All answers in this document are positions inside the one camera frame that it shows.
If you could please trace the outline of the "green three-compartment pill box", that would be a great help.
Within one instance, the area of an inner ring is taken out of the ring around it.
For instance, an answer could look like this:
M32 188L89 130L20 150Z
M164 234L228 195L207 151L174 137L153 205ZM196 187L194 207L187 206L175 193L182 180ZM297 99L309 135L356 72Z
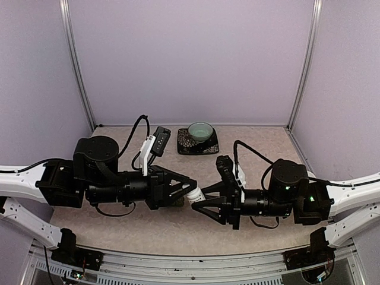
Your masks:
M182 197L181 199L176 200L173 204L174 207L183 207L185 205L185 199Z

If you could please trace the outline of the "white pill bottle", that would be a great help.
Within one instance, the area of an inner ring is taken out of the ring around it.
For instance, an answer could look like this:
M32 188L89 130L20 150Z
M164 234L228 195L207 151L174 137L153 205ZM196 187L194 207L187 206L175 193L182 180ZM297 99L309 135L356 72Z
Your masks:
M186 197L190 204L193 204L195 202L205 201L205 196L199 187L187 193Z

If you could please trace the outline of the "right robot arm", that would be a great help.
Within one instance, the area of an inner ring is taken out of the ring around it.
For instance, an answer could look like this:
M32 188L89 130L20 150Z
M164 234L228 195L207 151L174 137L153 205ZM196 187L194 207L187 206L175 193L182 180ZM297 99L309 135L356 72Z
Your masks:
M270 164L267 189L246 189L245 174L229 156L216 161L221 182L202 190L192 209L220 224L239 229L241 216L276 219L293 216L294 223L313 226L348 210L353 213L310 235L304 259L317 263L327 246L338 248L346 240L379 220L379 173L331 182L312 177L302 164L278 159Z

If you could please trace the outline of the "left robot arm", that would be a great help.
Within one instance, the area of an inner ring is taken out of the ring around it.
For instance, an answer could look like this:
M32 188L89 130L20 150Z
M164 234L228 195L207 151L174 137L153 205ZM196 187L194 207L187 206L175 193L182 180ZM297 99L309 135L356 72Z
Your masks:
M18 199L69 208L81 208L83 201L93 207L120 203L130 210L138 201L151 210L171 206L183 197L195 201L201 196L195 180L151 164L163 155L168 139L166 133L147 137L137 155L138 169L131 172L119 171L118 143L106 136L80 139L72 160L46 159L22 169L6 167L1 170L1 217L70 264L77 264L83 250L76 245L75 234L45 223Z

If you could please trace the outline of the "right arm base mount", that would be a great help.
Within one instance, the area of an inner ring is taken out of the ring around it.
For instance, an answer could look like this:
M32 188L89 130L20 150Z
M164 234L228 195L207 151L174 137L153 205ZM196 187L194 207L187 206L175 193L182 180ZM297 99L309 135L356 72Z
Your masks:
M292 249L283 253L287 270L308 267L333 260L334 248L329 247L326 240L326 227L321 227L310 234L310 244L299 249Z

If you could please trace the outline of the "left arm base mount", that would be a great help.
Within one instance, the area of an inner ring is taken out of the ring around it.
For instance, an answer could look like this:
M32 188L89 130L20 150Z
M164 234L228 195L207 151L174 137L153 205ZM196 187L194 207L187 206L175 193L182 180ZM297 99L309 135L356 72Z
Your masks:
M80 267L85 270L99 271L103 261L103 253L77 246L77 237L70 230L60 230L61 240L58 248L52 250L51 259L66 265Z

